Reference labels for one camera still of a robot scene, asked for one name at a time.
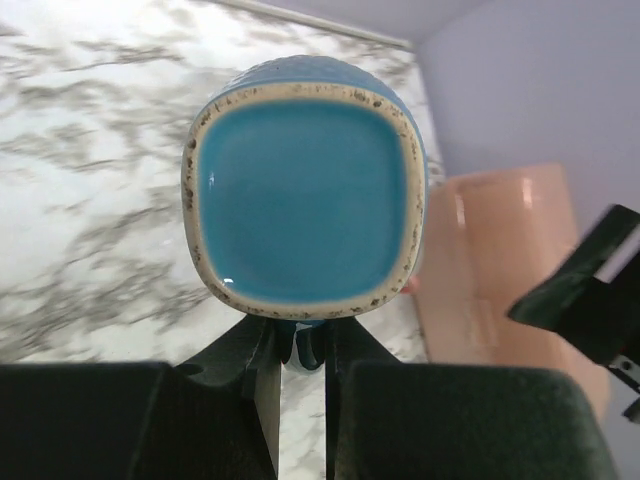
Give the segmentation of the blue mug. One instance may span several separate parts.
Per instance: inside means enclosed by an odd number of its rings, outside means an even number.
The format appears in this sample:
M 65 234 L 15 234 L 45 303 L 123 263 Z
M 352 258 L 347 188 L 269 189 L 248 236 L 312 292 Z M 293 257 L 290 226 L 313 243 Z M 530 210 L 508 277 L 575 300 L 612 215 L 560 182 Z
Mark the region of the blue mug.
M 427 155 L 408 107 L 349 63 L 296 55 L 241 73 L 195 117 L 181 167 L 195 269 L 276 323 L 283 363 L 323 363 L 326 324 L 375 310 L 420 257 Z

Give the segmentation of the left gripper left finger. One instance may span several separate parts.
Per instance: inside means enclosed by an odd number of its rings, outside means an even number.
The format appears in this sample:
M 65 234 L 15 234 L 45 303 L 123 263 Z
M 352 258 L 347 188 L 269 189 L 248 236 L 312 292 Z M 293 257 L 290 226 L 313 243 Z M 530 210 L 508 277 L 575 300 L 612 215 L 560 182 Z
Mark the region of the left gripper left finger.
M 5 479 L 274 479 L 280 363 L 247 316 L 186 362 L 1 368 Z

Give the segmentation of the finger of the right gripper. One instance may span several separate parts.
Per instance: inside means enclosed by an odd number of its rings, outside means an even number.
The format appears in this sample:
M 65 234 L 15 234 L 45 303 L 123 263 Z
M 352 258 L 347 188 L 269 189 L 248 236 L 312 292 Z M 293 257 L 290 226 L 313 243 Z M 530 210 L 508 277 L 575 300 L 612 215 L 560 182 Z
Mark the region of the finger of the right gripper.
M 639 362 L 639 256 L 611 280 L 596 273 L 639 226 L 639 214 L 613 205 L 564 263 L 518 299 L 507 316 L 554 332 L 600 365 Z

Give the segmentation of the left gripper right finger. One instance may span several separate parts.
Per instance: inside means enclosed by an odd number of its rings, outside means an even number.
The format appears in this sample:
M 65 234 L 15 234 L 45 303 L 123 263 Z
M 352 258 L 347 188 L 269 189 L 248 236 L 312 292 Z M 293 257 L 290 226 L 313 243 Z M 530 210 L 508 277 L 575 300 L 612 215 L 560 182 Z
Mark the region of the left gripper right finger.
M 404 363 L 356 319 L 330 322 L 331 479 L 614 479 L 585 394 L 536 368 Z

